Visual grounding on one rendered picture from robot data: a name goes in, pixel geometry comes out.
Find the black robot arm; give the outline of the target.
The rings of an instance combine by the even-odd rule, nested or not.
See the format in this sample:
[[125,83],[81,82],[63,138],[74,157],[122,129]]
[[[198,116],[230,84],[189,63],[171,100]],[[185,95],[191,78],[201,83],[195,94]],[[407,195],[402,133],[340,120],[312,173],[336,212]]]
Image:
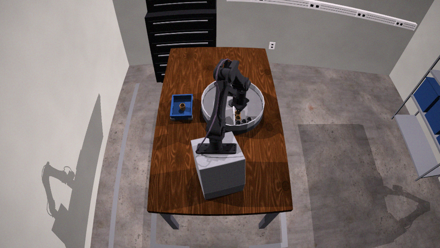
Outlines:
[[216,85],[214,108],[211,118],[206,125],[206,134],[210,129],[215,115],[216,118],[208,136],[206,137],[209,139],[209,143],[203,143],[200,146],[197,151],[199,154],[236,154],[237,144],[222,143],[222,140],[225,137],[226,130],[225,111],[228,96],[233,97],[232,101],[237,104],[237,98],[244,99],[246,97],[246,92],[248,91],[251,84],[249,78],[244,77],[240,73],[238,66],[238,60],[233,60],[232,62],[228,62],[228,60],[226,60],[220,65],[218,69],[217,83],[219,94]]

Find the blue open tray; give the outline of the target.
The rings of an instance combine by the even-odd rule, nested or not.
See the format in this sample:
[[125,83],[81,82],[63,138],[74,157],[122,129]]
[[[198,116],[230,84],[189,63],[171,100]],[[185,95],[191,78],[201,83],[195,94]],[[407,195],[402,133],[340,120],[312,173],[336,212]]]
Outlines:
[[[185,104],[185,110],[180,110],[180,104]],[[171,101],[170,117],[175,120],[188,120],[192,118],[193,94],[173,94]]]

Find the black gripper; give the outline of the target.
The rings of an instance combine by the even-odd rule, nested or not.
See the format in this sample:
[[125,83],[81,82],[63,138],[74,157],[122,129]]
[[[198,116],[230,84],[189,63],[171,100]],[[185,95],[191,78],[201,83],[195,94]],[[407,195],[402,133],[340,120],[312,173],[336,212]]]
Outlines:
[[237,98],[237,99],[238,99],[237,104],[232,102],[231,105],[236,108],[238,113],[240,113],[247,106],[249,99],[247,99],[247,98],[244,98],[244,99]]

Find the white round turntable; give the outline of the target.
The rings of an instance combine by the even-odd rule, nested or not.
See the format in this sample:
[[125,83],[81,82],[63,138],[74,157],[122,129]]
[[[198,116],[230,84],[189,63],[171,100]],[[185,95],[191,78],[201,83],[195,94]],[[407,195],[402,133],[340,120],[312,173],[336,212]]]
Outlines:
[[[215,82],[216,81],[208,85],[202,94],[201,112],[206,123],[208,123],[210,120],[214,108],[214,100],[216,95],[216,85],[214,85]],[[260,123],[264,112],[264,97],[261,91],[251,83],[249,90],[246,92],[246,98],[249,99],[249,102],[241,111],[241,120],[251,117],[252,121],[249,121],[246,124],[243,123],[240,125],[235,125],[236,108],[231,105],[233,97],[228,97],[225,111],[226,133],[231,131],[233,134],[247,133]]]

